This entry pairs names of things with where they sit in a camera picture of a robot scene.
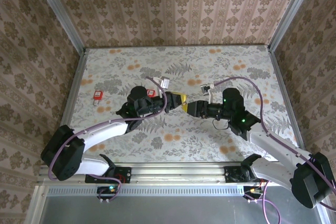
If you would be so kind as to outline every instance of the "wall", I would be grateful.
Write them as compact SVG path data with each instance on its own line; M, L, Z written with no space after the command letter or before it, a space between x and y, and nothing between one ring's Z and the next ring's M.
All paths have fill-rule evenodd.
M0 2L0 223L23 223L78 54L46 0Z
M289 0L62 0L86 47L267 44Z
M336 0L304 0L276 57L307 149L336 174Z

